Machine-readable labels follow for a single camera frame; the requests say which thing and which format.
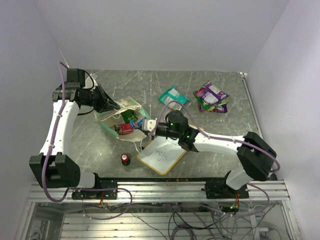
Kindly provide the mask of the blue M&M's candy bag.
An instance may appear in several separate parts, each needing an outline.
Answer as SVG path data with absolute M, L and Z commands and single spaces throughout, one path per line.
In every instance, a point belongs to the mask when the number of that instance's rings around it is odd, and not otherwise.
M 136 120 L 136 121 L 134 121 L 134 120 L 130 120 L 130 124 L 131 124 L 131 126 L 134 128 L 134 129 L 141 129 L 142 128 L 142 125 L 143 125 L 143 123 L 144 123 L 144 121 L 146 120 L 147 118 L 146 117 L 144 117 L 144 118 L 142 118 L 141 120 Z

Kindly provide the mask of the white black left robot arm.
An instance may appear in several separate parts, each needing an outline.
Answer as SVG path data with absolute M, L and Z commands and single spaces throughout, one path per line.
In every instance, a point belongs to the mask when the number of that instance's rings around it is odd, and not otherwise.
M 30 157 L 29 166 L 43 189 L 75 188 L 84 184 L 85 194 L 96 199 L 102 186 L 93 173 L 81 173 L 80 167 L 69 157 L 72 129 L 82 106 L 97 113 L 119 110 L 102 86 L 79 68 L 69 68 L 66 79 L 52 93 L 53 113 L 49 131 L 38 155 Z

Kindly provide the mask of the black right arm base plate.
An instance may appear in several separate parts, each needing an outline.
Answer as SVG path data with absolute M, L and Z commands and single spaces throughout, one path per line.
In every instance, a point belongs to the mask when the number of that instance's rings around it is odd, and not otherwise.
M 221 177 L 215 177 L 205 182 L 204 188 L 207 199 L 235 199 L 239 195 L 240 199 L 248 199 L 249 193 L 246 191 L 247 186 L 243 185 L 240 189 L 234 190 L 225 184 L 225 180 Z

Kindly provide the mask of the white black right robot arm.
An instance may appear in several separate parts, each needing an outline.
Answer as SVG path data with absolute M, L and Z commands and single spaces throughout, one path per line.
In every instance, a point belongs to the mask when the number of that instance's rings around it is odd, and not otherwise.
M 255 132 L 244 136 L 210 134 L 199 127 L 192 127 L 179 110 L 169 112 L 165 122 L 146 120 L 142 129 L 151 136 L 177 139 L 187 152 L 213 152 L 236 157 L 240 167 L 230 170 L 220 186 L 221 194 L 233 197 L 251 181 L 268 180 L 276 161 L 276 152 Z

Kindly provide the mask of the teal snack packet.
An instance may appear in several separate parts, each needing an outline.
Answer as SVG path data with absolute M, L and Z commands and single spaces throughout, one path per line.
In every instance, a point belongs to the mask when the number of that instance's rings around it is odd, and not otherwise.
M 182 109 L 182 105 L 187 103 L 189 101 L 188 98 L 186 98 L 183 94 L 179 93 L 177 91 L 177 88 L 175 85 L 173 85 L 171 88 L 169 88 L 166 92 L 164 92 L 159 98 L 158 101 L 163 104 L 168 104 L 171 101 L 174 101 L 173 103 L 170 103 L 168 107 L 175 111 L 180 111 Z

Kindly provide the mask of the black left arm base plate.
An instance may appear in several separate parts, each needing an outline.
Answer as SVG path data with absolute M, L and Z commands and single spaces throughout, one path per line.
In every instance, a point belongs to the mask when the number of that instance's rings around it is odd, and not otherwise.
M 101 180 L 98 188 L 77 189 L 72 192 L 72 200 L 116 200 L 118 184 L 113 180 Z

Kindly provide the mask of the purple Fox's berries candy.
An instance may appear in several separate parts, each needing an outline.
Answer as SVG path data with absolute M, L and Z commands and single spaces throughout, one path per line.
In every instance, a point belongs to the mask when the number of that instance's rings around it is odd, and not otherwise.
M 197 103 L 197 106 L 198 106 L 199 112 L 214 112 L 214 113 L 224 114 L 228 112 L 227 104 L 228 104 L 228 101 L 226 100 L 226 101 L 223 101 L 222 103 L 212 106 L 210 109 L 204 109 L 199 102 Z

